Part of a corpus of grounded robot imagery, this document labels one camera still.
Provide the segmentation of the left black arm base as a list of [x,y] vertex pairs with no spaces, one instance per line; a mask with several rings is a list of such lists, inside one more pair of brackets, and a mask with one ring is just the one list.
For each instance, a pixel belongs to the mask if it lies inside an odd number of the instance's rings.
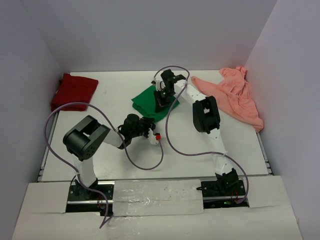
[[[97,184],[96,189],[105,194],[108,200],[107,216],[113,215],[114,184]],[[88,191],[79,184],[69,186],[66,213],[98,213],[103,217],[106,213],[106,200],[97,193]]]

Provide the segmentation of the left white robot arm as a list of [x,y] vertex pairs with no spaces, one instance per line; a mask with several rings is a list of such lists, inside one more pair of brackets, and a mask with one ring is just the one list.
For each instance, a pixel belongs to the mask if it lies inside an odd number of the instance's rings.
[[83,118],[70,129],[63,137],[63,144],[69,153],[76,156],[75,167],[79,172],[80,194],[86,199],[93,199],[98,193],[97,181],[94,172],[93,155],[102,143],[109,144],[123,150],[131,144],[133,138],[145,137],[152,145],[159,143],[161,135],[156,133],[153,118],[139,117],[128,114],[123,124],[113,130],[91,115]]

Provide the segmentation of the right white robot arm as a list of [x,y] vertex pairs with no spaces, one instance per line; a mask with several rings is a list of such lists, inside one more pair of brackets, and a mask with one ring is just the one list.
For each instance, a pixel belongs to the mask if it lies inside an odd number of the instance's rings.
[[[199,92],[192,85],[188,84],[188,76],[175,75],[168,66],[156,72],[160,74],[161,80],[153,77],[152,84],[155,85],[153,92],[155,99],[155,112],[159,113],[169,109],[165,120],[165,135],[170,147],[178,154],[188,157],[213,154],[215,163],[214,173],[217,178],[217,190],[220,194],[227,196],[235,189],[239,182],[237,171],[234,169],[231,157],[226,155],[226,149],[220,132],[220,114],[218,104],[213,96],[206,96]],[[183,153],[177,150],[171,143],[168,133],[168,123],[171,111],[176,103],[172,101],[183,97],[192,106],[192,122],[195,129],[205,134],[213,146],[211,152]]]

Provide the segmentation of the green t-shirt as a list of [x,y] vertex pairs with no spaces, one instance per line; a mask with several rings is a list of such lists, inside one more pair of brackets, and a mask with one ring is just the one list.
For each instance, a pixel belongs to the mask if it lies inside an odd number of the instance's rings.
[[154,122],[157,123],[167,117],[170,106],[176,98],[172,96],[168,107],[166,107],[160,112],[155,112],[155,90],[156,87],[151,85],[150,87],[146,88],[143,92],[138,94],[136,97],[132,98],[131,101],[132,107],[136,111],[138,111],[143,117],[154,118]]

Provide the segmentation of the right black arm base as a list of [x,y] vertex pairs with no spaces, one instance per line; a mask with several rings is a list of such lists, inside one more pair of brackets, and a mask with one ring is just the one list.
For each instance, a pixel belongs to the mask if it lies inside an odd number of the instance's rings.
[[202,193],[204,209],[249,207],[247,200],[237,203],[245,195],[245,185],[242,180],[227,190],[218,189],[218,181],[204,181],[196,188]]

